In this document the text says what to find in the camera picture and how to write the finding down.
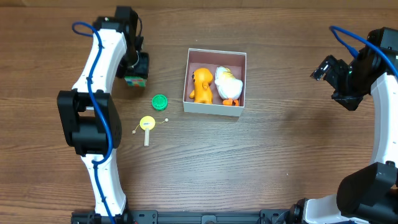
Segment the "multicoloured puzzle cube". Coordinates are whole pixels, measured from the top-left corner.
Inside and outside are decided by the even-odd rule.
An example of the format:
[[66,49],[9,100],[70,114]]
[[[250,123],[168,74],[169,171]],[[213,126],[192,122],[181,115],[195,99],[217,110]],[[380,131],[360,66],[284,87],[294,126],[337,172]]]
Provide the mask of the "multicoloured puzzle cube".
[[133,87],[146,87],[147,80],[142,77],[125,77],[124,78],[128,86]]

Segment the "orange dinosaur toy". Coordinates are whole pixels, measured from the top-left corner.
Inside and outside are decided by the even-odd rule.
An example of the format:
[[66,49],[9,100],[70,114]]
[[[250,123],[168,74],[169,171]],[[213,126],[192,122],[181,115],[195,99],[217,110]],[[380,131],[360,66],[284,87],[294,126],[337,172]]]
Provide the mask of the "orange dinosaur toy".
[[192,74],[194,89],[189,98],[194,99],[195,103],[213,103],[213,93],[210,85],[213,81],[213,75],[207,68],[199,68]]

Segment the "white plush duck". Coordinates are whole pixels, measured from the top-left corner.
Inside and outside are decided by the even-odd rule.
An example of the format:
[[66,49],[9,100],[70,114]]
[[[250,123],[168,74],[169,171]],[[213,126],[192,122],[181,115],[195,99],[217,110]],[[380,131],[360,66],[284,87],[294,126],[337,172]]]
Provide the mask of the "white plush duck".
[[229,68],[219,66],[215,73],[215,85],[226,106],[239,106],[243,82],[237,79]]

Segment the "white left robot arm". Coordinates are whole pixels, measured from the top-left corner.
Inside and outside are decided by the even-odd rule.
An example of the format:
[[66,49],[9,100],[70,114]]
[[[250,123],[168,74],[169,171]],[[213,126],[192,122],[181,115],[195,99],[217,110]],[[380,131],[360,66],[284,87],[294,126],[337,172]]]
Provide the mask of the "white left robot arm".
[[90,30],[93,44],[86,65],[71,90],[57,96],[65,140],[85,164],[95,196],[90,212],[72,213],[72,223],[133,223],[117,166],[122,124],[111,97],[116,78],[146,81],[149,55],[142,51],[142,20],[129,6],[92,24],[74,22],[72,30]]

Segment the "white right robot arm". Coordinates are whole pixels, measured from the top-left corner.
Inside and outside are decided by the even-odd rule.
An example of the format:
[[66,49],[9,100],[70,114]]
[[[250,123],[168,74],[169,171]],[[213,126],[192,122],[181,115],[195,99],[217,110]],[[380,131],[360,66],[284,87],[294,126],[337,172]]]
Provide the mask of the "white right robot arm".
[[345,177],[336,194],[301,199],[279,223],[397,223],[397,30],[372,30],[362,38],[330,26],[352,62],[327,56],[311,74],[334,89],[333,100],[349,111],[366,95],[374,102],[374,141],[369,165]]

